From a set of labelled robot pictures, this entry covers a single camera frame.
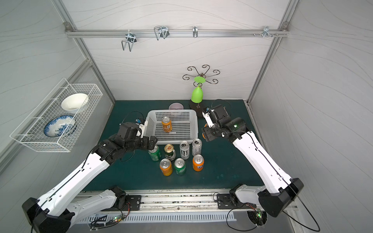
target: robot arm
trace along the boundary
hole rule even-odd
[[[206,141],[217,137],[226,138],[238,148],[261,177],[264,186],[239,184],[231,191],[235,206],[244,203],[260,204],[273,217],[284,210],[303,188],[300,179],[292,179],[284,172],[260,145],[253,132],[247,129],[245,121],[238,117],[231,119],[221,105],[203,110],[207,126],[202,129]]]
[[[158,139],[143,136],[144,124],[126,122],[120,125],[117,134],[96,145],[86,160],[64,180],[38,199],[29,198],[23,211],[29,223],[38,233],[64,233],[75,222],[112,206],[122,208],[126,193],[118,187],[103,193],[71,203],[73,198],[103,170],[125,153],[135,149],[150,150]]]

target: white plastic basket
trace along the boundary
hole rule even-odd
[[[162,128],[165,116],[171,119],[172,131],[169,133]],[[190,144],[198,138],[197,114],[194,110],[152,110],[146,120],[145,136],[156,136],[158,145],[179,144],[181,141]]]

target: beer can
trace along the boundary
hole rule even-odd
[[[164,155],[166,158],[168,158],[170,161],[173,161],[176,159],[176,152],[175,149],[173,148],[173,145],[167,144],[164,147]]]
[[[180,156],[183,160],[189,159],[189,143],[187,141],[180,143]]]
[[[165,176],[169,176],[172,174],[172,164],[169,159],[166,159],[166,158],[162,159],[159,164],[159,167],[161,168],[161,171],[163,172]]]
[[[153,150],[149,150],[148,152],[149,152],[151,160],[153,161],[158,161],[162,157],[161,151],[157,145],[154,146]]]
[[[175,160],[175,171],[176,174],[182,176],[185,174],[186,171],[185,161],[182,158],[178,158]]]
[[[193,157],[193,169],[195,171],[201,171],[203,169],[203,165],[205,164],[205,160],[199,154]]]
[[[202,150],[202,141],[198,138],[194,139],[193,142],[192,142],[192,155],[193,155],[193,157],[196,154],[201,154],[201,150]]]
[[[165,131],[166,133],[169,133],[172,131],[171,119],[169,117],[164,117],[162,119],[162,127],[163,127],[163,131]]]

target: wire basket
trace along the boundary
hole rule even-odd
[[[72,114],[65,111],[61,103],[66,97],[76,93],[88,96],[82,109]],[[62,79],[10,137],[37,152],[70,152],[101,97],[102,92],[96,84],[70,84]],[[73,118],[61,136],[45,135],[44,127],[47,123],[62,115],[71,115]]]
[[[171,119],[172,131],[166,133],[162,127],[164,117]],[[152,110],[146,117],[148,125],[144,135],[158,138],[158,145],[179,144],[187,141],[189,144],[198,138],[197,114],[194,110]]]

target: orange can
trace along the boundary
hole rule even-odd
[[[172,166],[171,161],[168,158],[164,158],[161,160],[159,167],[161,168],[163,174],[165,176],[169,176],[172,174]]]
[[[195,171],[201,171],[203,169],[203,165],[205,164],[205,160],[201,155],[195,155],[193,157],[193,169]]]
[[[166,133],[169,133],[172,131],[171,119],[169,117],[164,117],[162,119],[162,127],[163,127],[163,131],[165,131]]]

